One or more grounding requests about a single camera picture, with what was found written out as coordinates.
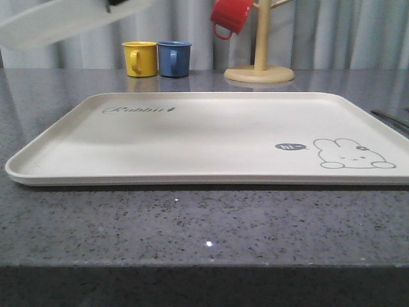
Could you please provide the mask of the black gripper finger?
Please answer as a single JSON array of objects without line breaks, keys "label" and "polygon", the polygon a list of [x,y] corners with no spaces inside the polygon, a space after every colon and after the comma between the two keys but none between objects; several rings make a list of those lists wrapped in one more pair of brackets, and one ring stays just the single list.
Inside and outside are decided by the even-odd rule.
[{"label": "black gripper finger", "polygon": [[111,8],[124,3],[127,0],[105,0],[105,10],[107,13],[111,13]]}]

